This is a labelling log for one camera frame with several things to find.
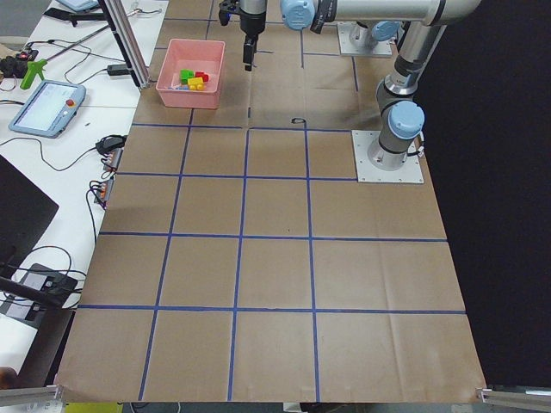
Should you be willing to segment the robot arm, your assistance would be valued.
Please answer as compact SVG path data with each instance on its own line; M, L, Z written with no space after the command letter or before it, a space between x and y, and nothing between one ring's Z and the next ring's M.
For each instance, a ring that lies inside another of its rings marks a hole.
M354 46L372 49L382 41L391 40L400 26L399 21L356 21L349 39Z
M384 107L412 99L449 24L474 1L218 1L251 88L248 126L377 129Z

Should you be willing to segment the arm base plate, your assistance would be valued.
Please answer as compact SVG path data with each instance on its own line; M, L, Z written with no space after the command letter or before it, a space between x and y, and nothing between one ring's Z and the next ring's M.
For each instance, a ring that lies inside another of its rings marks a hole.
M392 154L382 148L379 135L379 131L351 131L357 180L375 184L423 184L415 144L411 143L406 152Z
M340 54L370 58L390 58L390 40L397 34L399 22L339 22L337 34Z

